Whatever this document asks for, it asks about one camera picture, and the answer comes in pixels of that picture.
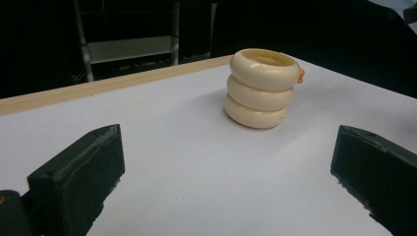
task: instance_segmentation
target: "ring stack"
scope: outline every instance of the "ring stack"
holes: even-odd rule
[[[285,118],[293,87],[304,70],[291,57],[270,50],[244,49],[230,61],[224,110],[236,122],[257,129],[277,126]]]

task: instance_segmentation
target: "wooden table edge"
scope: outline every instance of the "wooden table edge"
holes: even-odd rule
[[[217,57],[92,83],[3,98],[0,99],[0,116],[224,66],[229,64],[230,59],[231,55]]]

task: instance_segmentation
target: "cream ring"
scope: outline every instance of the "cream ring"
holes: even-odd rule
[[[240,104],[264,111],[276,111],[286,107],[292,100],[293,88],[284,91],[267,91],[251,88],[238,82],[233,75],[227,80],[229,95]]]
[[[256,48],[236,52],[230,70],[241,83],[264,90],[290,89],[301,77],[300,66],[291,57]]]
[[[224,100],[224,110],[236,122],[257,129],[273,128],[285,118],[287,108],[277,111],[260,111],[237,103],[228,94]]]

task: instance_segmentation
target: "cream-colored ring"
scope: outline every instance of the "cream-colored ring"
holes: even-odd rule
[[[229,95],[240,104],[264,111],[276,111],[286,107],[292,100],[293,88],[284,91],[267,91],[251,88],[238,82],[233,75],[227,80]]]
[[[257,129],[273,128],[285,118],[287,108],[277,111],[260,111],[237,103],[228,94],[224,100],[224,110],[236,122]]]
[[[264,90],[287,90],[300,78],[300,66],[294,59],[257,48],[236,52],[230,60],[230,70],[241,83]]]

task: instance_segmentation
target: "table surface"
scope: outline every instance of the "table surface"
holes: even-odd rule
[[[223,110],[229,60],[0,100],[0,189],[22,195],[35,168],[120,124],[126,173],[88,235],[390,235],[330,162],[340,125],[417,152],[417,100],[296,59],[287,117],[250,129]]]

